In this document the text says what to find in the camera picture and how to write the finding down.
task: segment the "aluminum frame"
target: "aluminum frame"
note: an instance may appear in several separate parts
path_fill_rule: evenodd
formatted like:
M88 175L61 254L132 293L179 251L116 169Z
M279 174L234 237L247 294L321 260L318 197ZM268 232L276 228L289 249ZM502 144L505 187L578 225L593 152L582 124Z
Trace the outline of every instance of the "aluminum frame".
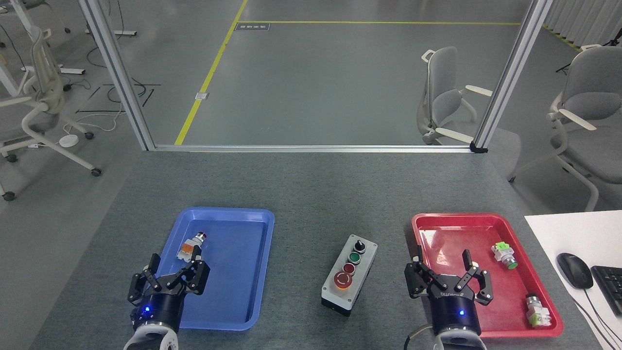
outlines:
M119 55L119 48L114 39L108 18L102 11L100 0L79 0L86 21L90 26L95 41L102 51L114 86L119 96L136 137L143 150L147 151L184 151L184 152L374 152L374 153L468 153L468 146L251 146L251 145L183 145L162 144L156 146L144 119L141 104L138 101L129 75ZM487 148L499 119L508 103L511 93L522 72L527 57L536 41L544 19L553 0L533 0L521 24L518 37L514 42L510 57L496 89L491 103L482 118L480 128L473 143L475 148Z
M101 55L104 58L114 86L119 93L119 98L129 118L129 123L132 125L132 129L134 129L138 143L141 145L141 149L143 151L155 150L156 144L149 133L141 104L132 88L128 71L121 60L119 46L114 38L108 17L102 11L102 4L99 0L79 0L79 3L86 22L93 33L95 42L100 48Z
M490 104L481 120L480 129L471 144L475 148L488 148L552 3L553 0L533 0L529 5L499 84L493 92Z

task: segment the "white cable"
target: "white cable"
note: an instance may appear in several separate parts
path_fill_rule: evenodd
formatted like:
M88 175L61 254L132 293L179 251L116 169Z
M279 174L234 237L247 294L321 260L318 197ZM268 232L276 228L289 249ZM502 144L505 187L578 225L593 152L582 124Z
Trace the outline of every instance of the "white cable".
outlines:
M119 111L117 112L117 114L94 113L94 114L89 114L89 115L81 116L76 121L80 121L82 119L88 118L90 116L96 116L96 115L99 115L99 116L113 116L114 117L113 118L113 127L111 129L104 129L101 126L95 125L95 124L88 124L88 123L78 123L78 124L86 125L86 126L92 126L94 128L98 128L98 129L106 131L106 132L114 131L116 129L116 120L117 120L117 118L119 118L120 115L126 114L126 112L123 111L123 105L122 104L120 104L120 105L121 106L120 106ZM71 130L72 130L72 126L70 124L65 124L63 126L63 131L66 132L68 135L71 133Z

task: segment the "black selector switch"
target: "black selector switch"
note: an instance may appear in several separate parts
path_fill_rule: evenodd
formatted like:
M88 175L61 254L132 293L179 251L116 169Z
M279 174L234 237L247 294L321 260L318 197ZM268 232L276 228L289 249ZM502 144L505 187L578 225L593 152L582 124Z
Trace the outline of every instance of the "black selector switch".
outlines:
M357 240L354 244L354 251L359 254L365 253L365 243L361 242L361 240Z

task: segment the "robotic arm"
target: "robotic arm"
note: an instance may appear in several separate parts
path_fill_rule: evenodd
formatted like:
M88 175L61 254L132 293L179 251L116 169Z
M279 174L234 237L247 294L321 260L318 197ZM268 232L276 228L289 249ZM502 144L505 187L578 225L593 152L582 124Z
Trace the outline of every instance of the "robotic arm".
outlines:
M406 265L404 276L411 298L427 296L430 301L432 329L436 335L434 349L485 350L475 302L488 305L493 299L488 271L482 270L465 249L462 252L464 276L438 275L423 263L421 246L418 250L419 255ZM468 286L473 277L480 285L477 293Z
M154 253L142 272L132 276L128 301L136 306L130 314L134 336L123 350L177 350L183 300L189 293L203 294L210 267L201 259L198 246L194 246L190 262L177 273L156 278L159 265L160 256Z

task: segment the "metal pole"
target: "metal pole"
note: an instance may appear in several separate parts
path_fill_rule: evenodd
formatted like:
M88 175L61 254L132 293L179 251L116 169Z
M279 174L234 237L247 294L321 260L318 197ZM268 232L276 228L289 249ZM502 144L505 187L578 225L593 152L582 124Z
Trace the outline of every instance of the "metal pole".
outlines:
M108 17L104 15L99 0L79 0L79 2L142 150L155 150L156 146L145 123L141 104L119 55L119 47L110 29Z
M474 152L485 152L488 148L494 129L496 129L503 110L508 104L510 95L514 90L522 68L525 66L527 57L552 3L553 0L533 0L529 5L525 20L522 22L519 30L518 38L514 43L509 60L501 75L501 80L493 92L480 129L471 143L471 150Z

